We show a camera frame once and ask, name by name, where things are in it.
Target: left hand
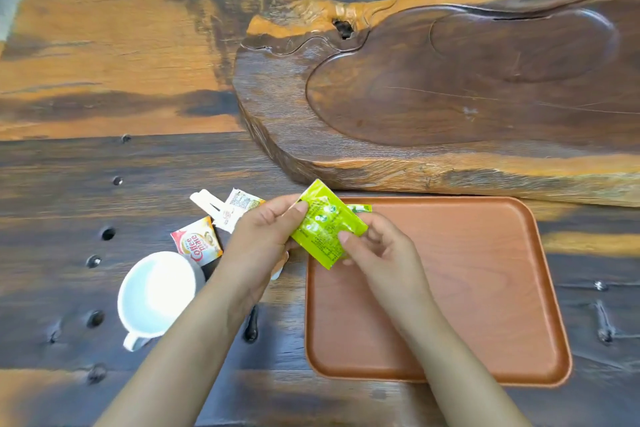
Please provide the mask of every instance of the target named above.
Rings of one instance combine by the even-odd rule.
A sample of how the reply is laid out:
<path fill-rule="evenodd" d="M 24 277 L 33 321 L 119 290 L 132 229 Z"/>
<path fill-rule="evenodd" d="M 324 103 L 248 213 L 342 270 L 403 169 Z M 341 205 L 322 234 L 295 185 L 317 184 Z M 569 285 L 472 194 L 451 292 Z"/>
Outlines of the left hand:
<path fill-rule="evenodd" d="M 308 203 L 296 203 L 299 197 L 276 197 L 245 213 L 236 224 L 212 280 L 238 294 L 245 314 L 262 297 L 271 271 L 291 247 L 289 237 L 307 213 Z"/>

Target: green packet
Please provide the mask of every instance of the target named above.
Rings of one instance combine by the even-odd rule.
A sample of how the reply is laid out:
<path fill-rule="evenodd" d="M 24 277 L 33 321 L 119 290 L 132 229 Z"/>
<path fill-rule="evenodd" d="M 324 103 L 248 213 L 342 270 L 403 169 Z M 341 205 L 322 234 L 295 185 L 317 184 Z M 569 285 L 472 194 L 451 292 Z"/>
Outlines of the green packet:
<path fill-rule="evenodd" d="M 354 213 L 371 213 L 371 204 L 347 204 L 347 207 Z"/>
<path fill-rule="evenodd" d="M 298 201 L 309 203 L 309 209 L 291 237 L 324 268 L 331 269 L 344 254 L 338 232 L 344 230 L 361 236 L 368 226 L 319 179 Z"/>

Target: coffee-mate logo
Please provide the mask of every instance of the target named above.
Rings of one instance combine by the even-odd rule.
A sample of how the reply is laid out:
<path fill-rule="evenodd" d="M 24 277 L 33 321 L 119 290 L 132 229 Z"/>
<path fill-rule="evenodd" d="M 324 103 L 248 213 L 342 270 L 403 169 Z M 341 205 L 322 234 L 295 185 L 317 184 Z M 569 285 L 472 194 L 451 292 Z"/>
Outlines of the coffee-mate logo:
<path fill-rule="evenodd" d="M 196 262 L 202 260 L 202 257 L 204 256 L 202 252 L 209 247 L 205 238 L 197 233 L 185 234 L 182 236 L 180 244 L 184 253 L 189 253 L 191 258 Z"/>

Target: right hand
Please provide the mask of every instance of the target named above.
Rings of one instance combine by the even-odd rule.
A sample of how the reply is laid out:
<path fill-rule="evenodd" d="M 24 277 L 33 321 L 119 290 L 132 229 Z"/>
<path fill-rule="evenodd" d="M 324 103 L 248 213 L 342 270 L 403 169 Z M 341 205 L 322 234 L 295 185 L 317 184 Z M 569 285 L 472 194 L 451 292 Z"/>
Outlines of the right hand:
<path fill-rule="evenodd" d="M 362 237 L 339 232 L 350 259 L 362 270 L 369 288 L 396 328 L 409 334 L 415 324 L 438 307 L 431 295 L 422 261 L 411 238 L 378 213 L 359 213 L 369 229 Z"/>

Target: forearm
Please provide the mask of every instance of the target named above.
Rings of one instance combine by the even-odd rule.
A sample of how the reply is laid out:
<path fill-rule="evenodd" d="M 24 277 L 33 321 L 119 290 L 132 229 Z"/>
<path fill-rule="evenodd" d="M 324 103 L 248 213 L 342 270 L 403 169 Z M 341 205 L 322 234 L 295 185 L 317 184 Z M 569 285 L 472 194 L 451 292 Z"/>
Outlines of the forearm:
<path fill-rule="evenodd" d="M 212 278 L 96 425 L 191 427 L 244 320 L 241 299 Z"/>
<path fill-rule="evenodd" d="M 531 427 L 438 307 L 428 308 L 422 316 L 419 327 L 410 326 L 404 335 L 424 368 L 448 425 Z"/>

